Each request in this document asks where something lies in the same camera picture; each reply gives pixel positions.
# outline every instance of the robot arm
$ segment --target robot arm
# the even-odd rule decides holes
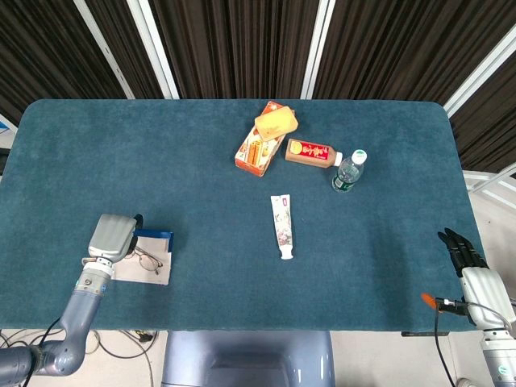
[[[141,215],[134,218],[101,216],[88,248],[96,260],[83,268],[60,318],[65,339],[48,341],[41,346],[0,349],[0,386],[17,385],[32,374],[67,376],[79,369],[89,328],[113,275],[112,264],[134,248],[137,239],[133,233],[142,223]]]
[[[440,232],[447,245],[460,285],[463,302],[436,299],[443,310],[463,309],[480,331],[485,361],[496,387],[516,387],[516,340],[512,324],[516,314],[500,275],[488,267],[471,243],[450,229]]]

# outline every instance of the gray robot arm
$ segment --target gray robot arm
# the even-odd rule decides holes
[[[96,260],[83,268],[60,318],[65,339],[48,341],[42,346],[0,349],[0,386],[17,385],[32,374],[67,376],[81,367],[86,337],[113,274],[112,264],[134,247],[133,233],[142,222],[141,215],[101,216],[88,248]]]

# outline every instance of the robot finger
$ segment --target robot finger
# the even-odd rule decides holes
[[[451,238],[456,242],[460,250],[460,254],[462,254],[462,257],[464,258],[464,263],[470,267],[476,266],[475,261],[473,260],[468,248],[466,247],[466,244],[464,243],[464,237],[462,235],[457,234],[453,230],[450,230],[449,228],[445,228],[444,232],[446,232],[448,238]]]
[[[450,259],[453,263],[453,267],[455,268],[457,276],[462,277],[462,269],[465,268],[467,265],[464,262],[464,258],[459,250],[459,246],[453,238],[450,238],[443,232],[438,232],[437,235],[446,244],[446,247],[450,252]]]
[[[136,214],[134,217],[136,221],[135,230],[139,230],[144,226],[144,217],[142,214]],[[130,255],[135,250],[136,244],[138,243],[138,237],[133,236],[131,239],[131,243],[129,244],[129,248],[127,249],[127,254]]]
[[[489,268],[489,266],[485,263],[485,260],[481,257],[481,255],[475,250],[472,243],[467,239],[464,238],[462,235],[457,234],[453,230],[445,229],[449,232],[455,234],[457,238],[460,238],[464,246],[468,249],[468,253],[471,256],[473,266],[477,266],[479,268]]]

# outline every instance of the bottle cap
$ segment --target bottle cap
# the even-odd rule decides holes
[[[280,246],[281,258],[283,260],[291,260],[293,258],[292,255],[292,246],[289,244],[284,244]]]
[[[357,149],[352,154],[352,162],[353,164],[361,165],[365,163],[368,158],[368,154],[362,149]]]
[[[335,154],[335,163],[333,164],[334,167],[338,167],[340,165],[340,163],[342,163],[342,153],[341,152],[337,152]]]

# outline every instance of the green label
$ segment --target green label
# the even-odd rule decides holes
[[[340,191],[349,191],[355,183],[344,183],[338,176],[333,178],[333,186]]]

